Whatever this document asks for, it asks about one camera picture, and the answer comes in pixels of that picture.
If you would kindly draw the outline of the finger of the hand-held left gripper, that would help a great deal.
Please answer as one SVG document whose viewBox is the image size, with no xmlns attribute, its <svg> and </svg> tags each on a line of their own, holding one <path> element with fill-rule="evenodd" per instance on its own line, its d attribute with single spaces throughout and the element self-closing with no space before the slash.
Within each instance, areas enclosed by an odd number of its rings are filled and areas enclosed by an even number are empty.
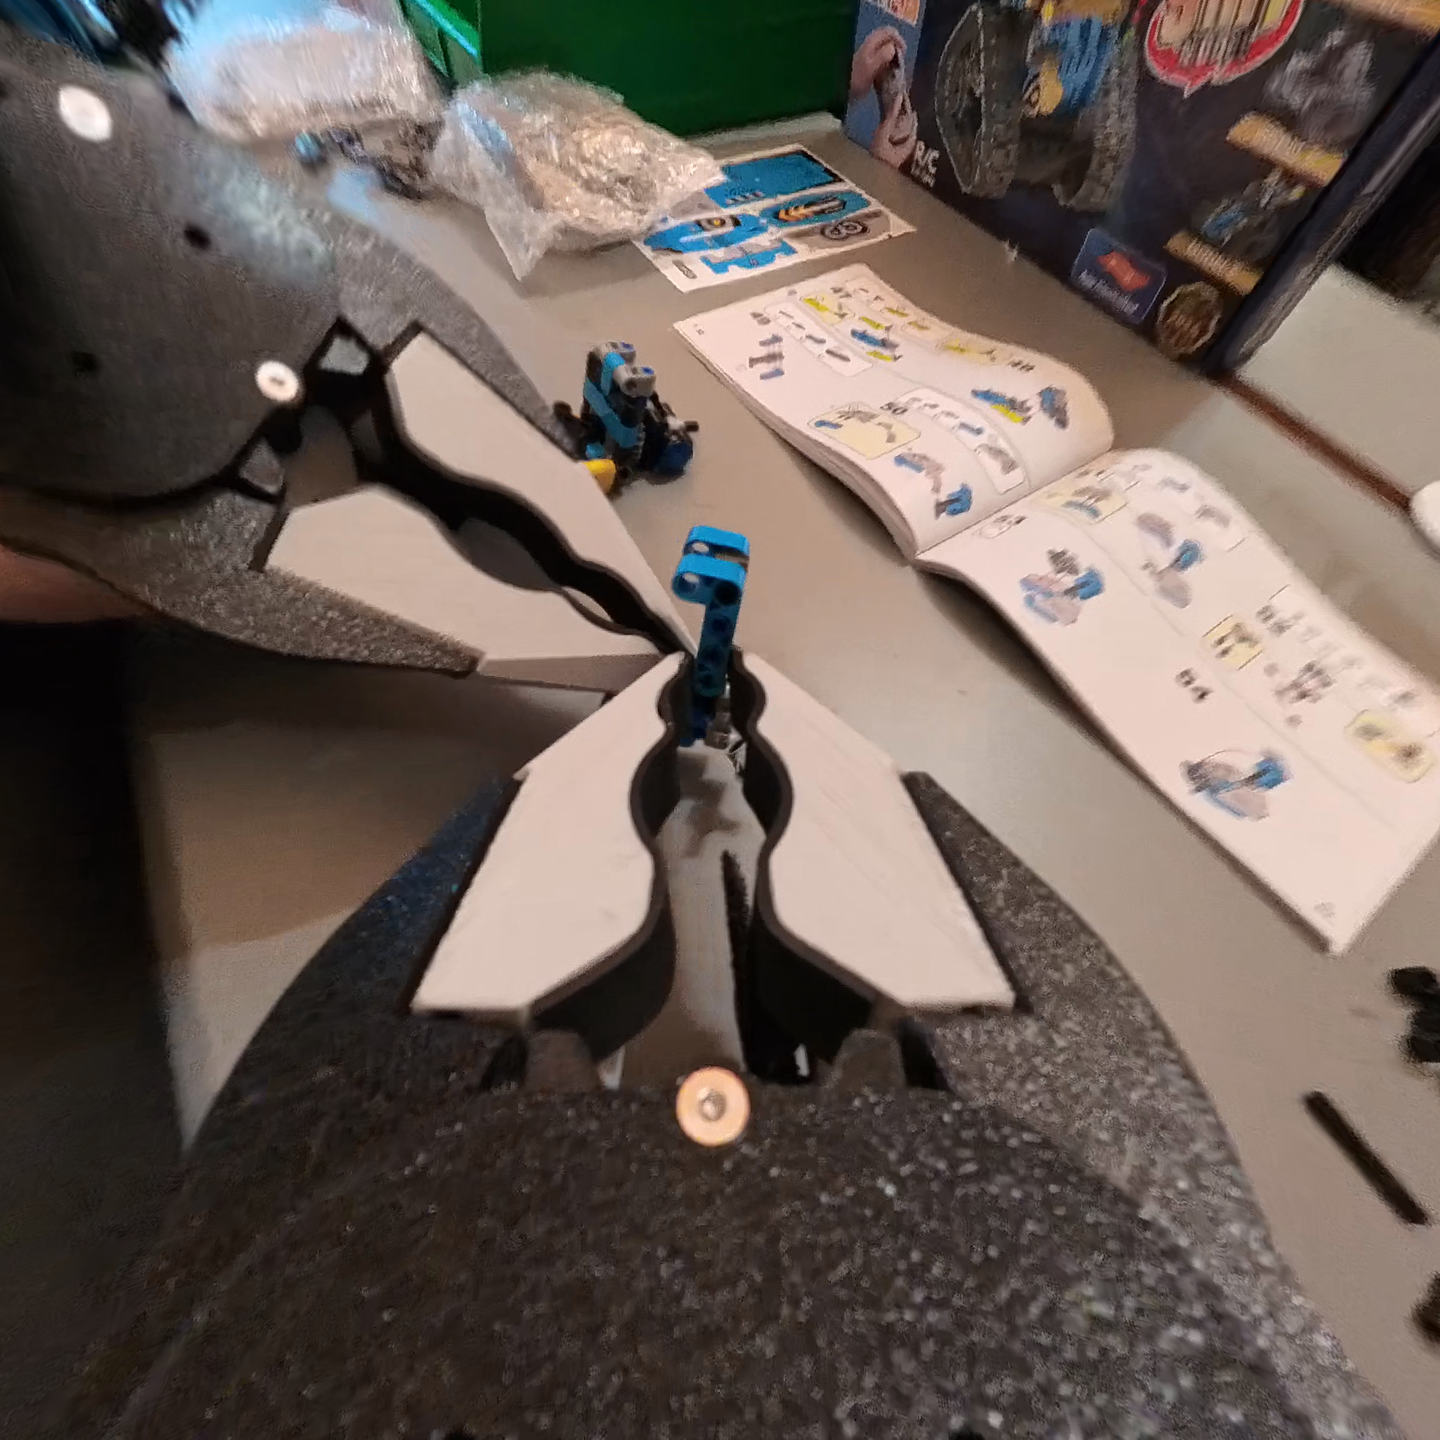
<svg viewBox="0 0 1440 1440">
<path fill-rule="evenodd" d="M 679 604 L 656 583 L 613 495 L 583 461 L 565 455 L 500 389 L 474 374 L 430 333 L 414 333 L 371 403 L 378 469 L 438 528 L 485 525 L 524 556 L 518 574 L 544 580 L 613 631 L 656 652 L 694 652 Z"/>
<path fill-rule="evenodd" d="M 328 495 L 278 525 L 272 568 L 414 620 L 479 652 L 481 679 L 618 693 L 663 663 L 653 637 L 603 626 L 560 592 L 479 568 L 403 495 Z"/>
</svg>

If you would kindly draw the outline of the pile of small brick parts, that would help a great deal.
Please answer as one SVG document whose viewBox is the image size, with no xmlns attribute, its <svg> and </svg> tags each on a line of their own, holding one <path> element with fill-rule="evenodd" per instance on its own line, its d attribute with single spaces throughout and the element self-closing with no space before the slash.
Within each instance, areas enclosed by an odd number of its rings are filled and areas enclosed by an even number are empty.
<svg viewBox="0 0 1440 1440">
<path fill-rule="evenodd" d="M 1440 1075 L 1440 972 L 1431 965 L 1389 971 L 1389 997 L 1402 1004 L 1397 1059 L 1433 1085 Z M 1402 1224 L 1433 1232 L 1433 1208 L 1415 1197 L 1415 1188 L 1380 1153 L 1374 1140 L 1331 1102 L 1320 1087 L 1301 1100 L 1317 1127 L 1344 1149 L 1355 1181 Z M 1440 1272 L 1419 1286 L 1407 1310 L 1415 1335 L 1440 1345 Z"/>
</svg>

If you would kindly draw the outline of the open instruction booklet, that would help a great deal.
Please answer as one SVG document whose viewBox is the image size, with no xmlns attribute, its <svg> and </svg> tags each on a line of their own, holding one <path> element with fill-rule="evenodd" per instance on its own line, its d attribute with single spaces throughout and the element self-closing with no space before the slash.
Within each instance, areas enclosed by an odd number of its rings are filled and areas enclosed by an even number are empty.
<svg viewBox="0 0 1440 1440">
<path fill-rule="evenodd" d="M 1065 362 L 865 266 L 673 320 L 904 564 L 978 592 L 1104 740 L 1346 951 L 1440 830 L 1433 685 Z"/>
</svg>

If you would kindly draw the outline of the dark blue toy kit box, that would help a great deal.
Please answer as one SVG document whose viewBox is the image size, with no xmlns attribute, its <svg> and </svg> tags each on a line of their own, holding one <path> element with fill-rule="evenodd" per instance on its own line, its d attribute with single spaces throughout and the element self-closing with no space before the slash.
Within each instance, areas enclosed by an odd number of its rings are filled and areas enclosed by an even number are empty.
<svg viewBox="0 0 1440 1440">
<path fill-rule="evenodd" d="M 1433 116 L 1433 0 L 865 0 L 846 136 L 1155 354 L 1231 374 Z"/>
</svg>

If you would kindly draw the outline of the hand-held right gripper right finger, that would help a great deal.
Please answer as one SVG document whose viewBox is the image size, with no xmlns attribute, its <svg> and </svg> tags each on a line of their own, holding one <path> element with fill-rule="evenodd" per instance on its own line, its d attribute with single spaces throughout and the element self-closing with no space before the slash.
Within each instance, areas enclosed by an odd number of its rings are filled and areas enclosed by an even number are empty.
<svg viewBox="0 0 1440 1440">
<path fill-rule="evenodd" d="M 779 944 L 764 981 L 789 983 L 789 965 L 892 1009 L 1012 1009 L 1015 983 L 892 749 L 749 652 L 736 660 L 736 725 L 764 825 L 755 911 Z"/>
</svg>

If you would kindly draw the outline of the grey desk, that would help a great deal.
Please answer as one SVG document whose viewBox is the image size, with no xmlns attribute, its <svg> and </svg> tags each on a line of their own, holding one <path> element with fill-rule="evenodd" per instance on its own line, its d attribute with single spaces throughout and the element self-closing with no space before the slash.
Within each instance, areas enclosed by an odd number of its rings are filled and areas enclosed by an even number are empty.
<svg viewBox="0 0 1440 1440">
<path fill-rule="evenodd" d="M 707 1149 L 577 1030 L 407 1014 L 518 817 L 481 786 L 249 1038 L 62 1434 L 1402 1434 L 1122 965 L 902 798 L 1019 1009 L 740 1071 Z"/>
</svg>

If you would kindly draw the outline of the blue beams black axle assembly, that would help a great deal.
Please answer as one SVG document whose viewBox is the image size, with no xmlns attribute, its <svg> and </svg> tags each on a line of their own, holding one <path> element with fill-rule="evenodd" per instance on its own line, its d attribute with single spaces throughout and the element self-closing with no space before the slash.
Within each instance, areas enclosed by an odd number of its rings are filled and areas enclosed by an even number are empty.
<svg viewBox="0 0 1440 1440">
<path fill-rule="evenodd" d="M 712 525 L 689 528 L 682 556 L 673 564 L 673 596 L 694 600 L 707 614 L 699 614 L 699 650 L 689 666 L 689 721 L 679 729 L 682 746 L 699 746 L 720 721 L 720 697 L 728 688 L 736 620 L 746 600 L 746 568 L 749 568 L 746 533 L 712 528 Z"/>
</svg>

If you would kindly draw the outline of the green plastic bin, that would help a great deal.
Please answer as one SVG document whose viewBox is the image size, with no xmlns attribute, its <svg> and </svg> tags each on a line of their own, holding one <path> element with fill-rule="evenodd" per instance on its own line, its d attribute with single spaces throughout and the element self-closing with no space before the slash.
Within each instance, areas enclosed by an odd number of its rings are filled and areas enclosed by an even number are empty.
<svg viewBox="0 0 1440 1440">
<path fill-rule="evenodd" d="M 673 136 L 838 116 L 853 0 L 400 0 L 443 87 L 565 75 Z"/>
</svg>

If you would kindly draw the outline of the blue yellow brick vehicle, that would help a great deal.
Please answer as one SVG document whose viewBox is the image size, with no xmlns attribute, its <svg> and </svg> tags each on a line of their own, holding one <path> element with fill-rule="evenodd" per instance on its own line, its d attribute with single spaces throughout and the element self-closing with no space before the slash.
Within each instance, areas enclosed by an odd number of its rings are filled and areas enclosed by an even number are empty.
<svg viewBox="0 0 1440 1440">
<path fill-rule="evenodd" d="M 592 348 L 579 408 L 552 398 L 552 418 L 607 495 L 633 476 L 673 483 L 694 461 L 699 426 L 656 398 L 656 374 L 633 340 Z"/>
</svg>

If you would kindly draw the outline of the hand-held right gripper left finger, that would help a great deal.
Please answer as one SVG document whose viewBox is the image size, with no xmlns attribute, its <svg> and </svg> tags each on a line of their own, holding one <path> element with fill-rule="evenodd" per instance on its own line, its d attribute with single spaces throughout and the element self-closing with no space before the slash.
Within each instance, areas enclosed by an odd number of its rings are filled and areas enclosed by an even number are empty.
<svg viewBox="0 0 1440 1440">
<path fill-rule="evenodd" d="M 642 762 L 667 740 L 663 693 L 679 674 L 679 652 L 656 660 L 518 770 L 518 794 L 414 983 L 414 1014 L 533 1024 L 639 944 L 656 862 L 633 794 Z"/>
</svg>

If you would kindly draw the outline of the person's left forearm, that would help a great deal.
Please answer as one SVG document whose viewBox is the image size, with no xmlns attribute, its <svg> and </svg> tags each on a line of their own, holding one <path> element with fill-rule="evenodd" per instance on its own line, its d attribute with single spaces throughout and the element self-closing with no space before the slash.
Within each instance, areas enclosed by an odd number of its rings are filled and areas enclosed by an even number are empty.
<svg viewBox="0 0 1440 1440">
<path fill-rule="evenodd" d="M 89 626 L 89 620 L 140 620 L 150 604 L 76 574 L 68 564 L 0 549 L 0 620 L 5 626 Z"/>
</svg>

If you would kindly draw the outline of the clear plastic bag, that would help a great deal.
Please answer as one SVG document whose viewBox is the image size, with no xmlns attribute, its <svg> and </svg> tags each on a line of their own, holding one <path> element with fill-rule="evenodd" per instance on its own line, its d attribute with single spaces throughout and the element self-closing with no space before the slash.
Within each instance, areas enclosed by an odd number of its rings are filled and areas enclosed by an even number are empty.
<svg viewBox="0 0 1440 1440">
<path fill-rule="evenodd" d="M 720 174 L 712 150 L 551 65 L 458 87 L 430 145 L 430 183 L 485 217 L 512 282 L 552 249 L 633 245 Z"/>
<path fill-rule="evenodd" d="M 205 0 L 174 19 L 166 83 L 235 145 L 291 145 L 301 166 L 368 166 L 396 199 L 430 194 L 438 83 L 386 0 Z"/>
</svg>

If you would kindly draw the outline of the blue sticker sheet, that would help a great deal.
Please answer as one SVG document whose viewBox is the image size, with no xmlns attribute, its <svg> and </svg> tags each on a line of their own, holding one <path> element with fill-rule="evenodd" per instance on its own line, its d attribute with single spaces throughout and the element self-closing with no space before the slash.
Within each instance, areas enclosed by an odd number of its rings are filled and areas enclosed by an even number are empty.
<svg viewBox="0 0 1440 1440">
<path fill-rule="evenodd" d="M 639 249 L 682 297 L 838 258 L 914 223 L 821 160 L 807 145 L 736 154 L 720 183 L 656 217 Z"/>
</svg>

